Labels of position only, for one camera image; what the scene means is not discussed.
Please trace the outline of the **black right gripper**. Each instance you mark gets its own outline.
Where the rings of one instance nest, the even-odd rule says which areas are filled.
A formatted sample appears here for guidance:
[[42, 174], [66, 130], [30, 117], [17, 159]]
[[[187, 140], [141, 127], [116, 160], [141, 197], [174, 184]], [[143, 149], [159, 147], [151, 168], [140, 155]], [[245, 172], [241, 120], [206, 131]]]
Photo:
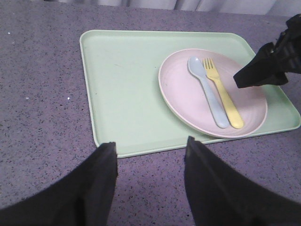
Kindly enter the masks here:
[[301, 72], [301, 15], [286, 21], [287, 29], [281, 32], [275, 46], [263, 45], [256, 56], [233, 79], [238, 88], [262, 85], [284, 85], [285, 72]]

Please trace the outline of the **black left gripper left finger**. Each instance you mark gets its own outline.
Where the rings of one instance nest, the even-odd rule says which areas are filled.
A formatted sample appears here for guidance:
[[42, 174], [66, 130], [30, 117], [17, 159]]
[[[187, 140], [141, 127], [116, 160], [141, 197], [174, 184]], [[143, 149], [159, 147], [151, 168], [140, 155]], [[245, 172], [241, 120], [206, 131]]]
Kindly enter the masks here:
[[101, 144], [58, 182], [30, 198], [1, 209], [0, 224], [105, 226], [117, 175], [116, 144]]

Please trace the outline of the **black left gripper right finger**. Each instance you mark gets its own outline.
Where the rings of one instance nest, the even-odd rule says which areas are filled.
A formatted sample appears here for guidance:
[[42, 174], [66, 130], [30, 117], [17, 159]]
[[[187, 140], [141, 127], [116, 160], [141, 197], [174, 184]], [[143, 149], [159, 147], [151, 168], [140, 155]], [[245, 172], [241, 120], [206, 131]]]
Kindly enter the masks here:
[[244, 177], [204, 144], [188, 137], [184, 182], [197, 226], [301, 223], [301, 205]]

